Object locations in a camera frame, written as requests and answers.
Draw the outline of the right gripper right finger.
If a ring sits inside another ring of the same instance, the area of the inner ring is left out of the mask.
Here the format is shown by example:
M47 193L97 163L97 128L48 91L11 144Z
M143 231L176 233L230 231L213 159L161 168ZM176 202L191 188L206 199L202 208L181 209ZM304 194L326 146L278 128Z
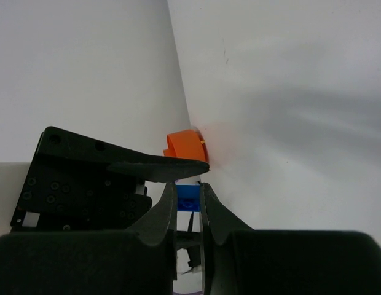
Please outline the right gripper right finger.
M381 294L381 247L356 231L255 230L200 187L205 294Z

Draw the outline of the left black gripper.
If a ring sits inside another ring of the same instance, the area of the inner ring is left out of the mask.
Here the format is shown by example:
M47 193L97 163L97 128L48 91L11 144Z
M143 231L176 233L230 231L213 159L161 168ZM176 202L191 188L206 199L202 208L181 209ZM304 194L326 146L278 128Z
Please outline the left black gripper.
M144 180L169 183L210 170L200 160L129 159L133 155L137 152L47 127L15 206L12 231L126 229L152 208Z

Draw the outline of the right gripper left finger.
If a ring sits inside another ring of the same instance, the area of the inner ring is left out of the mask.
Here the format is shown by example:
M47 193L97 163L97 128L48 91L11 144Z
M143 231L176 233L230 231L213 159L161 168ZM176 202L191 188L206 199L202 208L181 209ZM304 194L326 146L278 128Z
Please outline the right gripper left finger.
M171 294L177 191L125 230L19 232L0 237L0 294Z

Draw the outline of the blue lego from pair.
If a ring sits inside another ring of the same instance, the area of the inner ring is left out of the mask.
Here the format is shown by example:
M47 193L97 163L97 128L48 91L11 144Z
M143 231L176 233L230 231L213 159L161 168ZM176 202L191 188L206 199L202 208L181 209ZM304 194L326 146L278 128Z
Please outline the blue lego from pair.
M177 184L177 208L183 212L200 212L200 185Z

